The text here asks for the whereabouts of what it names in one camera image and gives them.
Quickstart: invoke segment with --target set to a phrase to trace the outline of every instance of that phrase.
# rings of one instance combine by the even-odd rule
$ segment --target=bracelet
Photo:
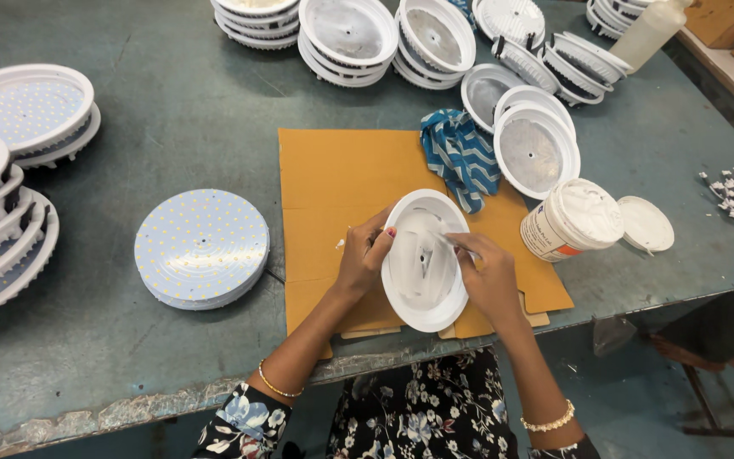
[[[302,390],[299,391],[298,394],[286,394],[285,392],[282,392],[279,389],[277,389],[276,387],[272,386],[271,383],[268,382],[267,379],[265,379],[265,375],[263,375],[263,362],[264,361],[265,361],[265,359],[260,360],[260,378],[263,379],[263,382],[265,383],[265,385],[268,386],[269,389],[271,389],[271,391],[274,391],[277,394],[280,394],[283,397],[288,397],[290,399],[295,399],[296,397],[299,397],[302,394],[302,391],[305,390],[304,388],[302,388]]]
[[[568,411],[565,412],[565,416],[562,416],[560,419],[549,422],[548,424],[540,424],[540,425],[534,425],[529,424],[525,422],[525,419],[523,419],[522,416],[520,416],[520,422],[523,423],[523,426],[532,432],[547,432],[547,431],[553,431],[555,429],[558,429],[562,427],[563,425],[566,425],[568,421],[571,421],[571,418],[573,417],[574,407],[573,403],[571,403],[571,400],[566,399],[566,402],[568,402]]]

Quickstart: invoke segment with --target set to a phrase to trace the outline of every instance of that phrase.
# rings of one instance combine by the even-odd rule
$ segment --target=forearm
[[[530,324],[525,317],[520,319],[515,323],[497,321],[493,326],[505,346],[514,371],[523,418],[530,424],[548,424],[565,415],[567,402],[545,364]],[[528,432],[532,448],[535,449],[563,448],[579,442],[584,436],[575,417],[558,429]]]
[[[288,394],[298,393],[308,380],[322,346],[330,341],[336,326],[355,301],[331,288],[300,326],[263,362],[263,375],[274,387]],[[284,397],[270,388],[254,371],[247,383],[274,399],[293,406],[295,398]]]

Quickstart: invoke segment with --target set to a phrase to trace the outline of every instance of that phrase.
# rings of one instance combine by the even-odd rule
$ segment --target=plastic bottle
[[[610,50],[613,55],[633,66],[628,74],[644,65],[684,26],[687,22],[684,8],[691,3],[692,0],[667,0],[651,3],[645,8]]]

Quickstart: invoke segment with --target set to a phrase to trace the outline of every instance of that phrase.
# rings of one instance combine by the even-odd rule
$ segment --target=rag
[[[465,213],[483,208],[482,193],[497,193],[500,167],[467,112],[441,109],[423,117],[421,145],[429,170],[446,181]]]

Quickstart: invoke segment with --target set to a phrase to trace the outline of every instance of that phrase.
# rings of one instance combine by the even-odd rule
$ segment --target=floral print dress
[[[267,459],[290,414],[286,405],[240,384],[203,429],[192,457]],[[349,380],[326,459],[514,459],[517,439],[508,421],[494,350],[472,350]],[[599,458],[587,437],[528,455]]]

